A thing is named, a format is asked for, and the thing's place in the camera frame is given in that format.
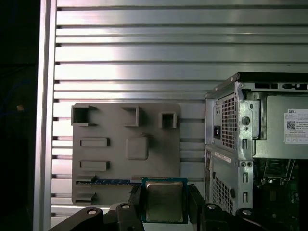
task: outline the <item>vent slot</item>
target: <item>vent slot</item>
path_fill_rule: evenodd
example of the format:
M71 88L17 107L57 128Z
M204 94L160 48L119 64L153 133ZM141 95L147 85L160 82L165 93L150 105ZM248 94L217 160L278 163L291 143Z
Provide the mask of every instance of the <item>vent slot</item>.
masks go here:
M235 104L236 97L228 97L222 104L222 145L234 149L234 133L237 132L237 118Z
M230 189L218 177L215 177L213 182L213 203L233 214L233 201L230 199L229 192Z

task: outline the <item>screw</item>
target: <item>screw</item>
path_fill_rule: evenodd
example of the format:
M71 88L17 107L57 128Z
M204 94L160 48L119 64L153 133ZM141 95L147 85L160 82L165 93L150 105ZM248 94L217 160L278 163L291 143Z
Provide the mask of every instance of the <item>screw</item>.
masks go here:
M244 213L245 215L251 215L252 214L252 212L247 210L247 209L243 210L242 213Z
M247 116L244 116L244 117L242 118L242 124L244 124L244 125L250 124L250 118L247 117Z
M94 210L94 209L89 210L89 211L88 211L88 214L90 214L90 215L96 214L96 210Z
M216 208L215 205L208 205L207 207L208 207L209 209L215 209L215 208Z

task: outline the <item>metal frame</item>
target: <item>metal frame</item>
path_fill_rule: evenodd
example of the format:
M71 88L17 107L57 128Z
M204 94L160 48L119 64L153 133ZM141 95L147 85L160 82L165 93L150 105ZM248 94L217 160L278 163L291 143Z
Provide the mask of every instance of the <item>metal frame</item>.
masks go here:
M56 3L41 0L40 9L33 231L50 228Z

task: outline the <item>gray metal casing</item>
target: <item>gray metal casing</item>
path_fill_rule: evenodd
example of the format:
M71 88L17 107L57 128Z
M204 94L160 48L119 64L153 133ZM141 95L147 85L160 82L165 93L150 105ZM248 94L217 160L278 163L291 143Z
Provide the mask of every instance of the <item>gray metal casing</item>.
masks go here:
M76 205L112 205L129 199L131 186L80 185L92 179L180 176L176 103L77 103L72 107Z
M308 90L283 86L285 83L307 86L303 81L305 76L237 73L206 95L208 202L217 203L233 214L239 208L252 208L255 158L308 159L308 144L284 143L284 113L290 108L308 109ZM277 86L255 88L255 83ZM220 126L220 137L214 136L214 126Z

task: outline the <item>aluminum panel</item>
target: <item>aluminum panel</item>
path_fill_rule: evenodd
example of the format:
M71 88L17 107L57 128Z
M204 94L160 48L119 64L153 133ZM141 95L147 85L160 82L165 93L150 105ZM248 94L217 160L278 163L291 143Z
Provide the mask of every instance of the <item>aluminum panel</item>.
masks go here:
M58 92L54 93L55 99L130 99L130 100L203 100L203 93L195 92Z
M298 0L296 2L292 0L286 1L268 1L268 0L58 0L58 7L85 7L85 6L292 6L292 5L307 5L307 1Z
M160 9L59 11L57 25L306 24L305 9Z
M181 124L180 149L188 158L204 149L200 123L204 93L213 81L238 71L308 72L304 0L41 2L34 231L46 231L50 222L53 226L80 209L70 202L71 170L65 169L71 158L71 128L57 124L70 121L71 105L181 103L181 122L189 123ZM66 174L54 176L52 183L51 162L45 161L51 154L56 158L53 171ZM204 164L181 165L181 174L195 180L201 191ZM50 186L56 192L53 198ZM51 210L56 212L52 218Z
M213 89L219 82L204 83L201 81L183 82L174 85L172 82L162 83L101 83L101 82L65 82L54 85L55 91L196 91L205 92Z
M308 46L148 45L57 47L58 62L308 62Z
M209 36L209 35L191 35L191 36L139 36L139 37L57 37L56 43L66 44L117 44L117 43L305 43L307 36Z
M225 80L238 71L308 72L305 64L153 64L153 65L56 65L55 80Z
M139 27L92 27L92 28L59 28L57 29L57 36L188 36L194 39L195 36L242 36L251 38L258 36L307 36L308 28L302 26L280 26L275 25L264 26L228 26L228 27L215 27L215 26L183 26L183 27L147 27L146 25Z

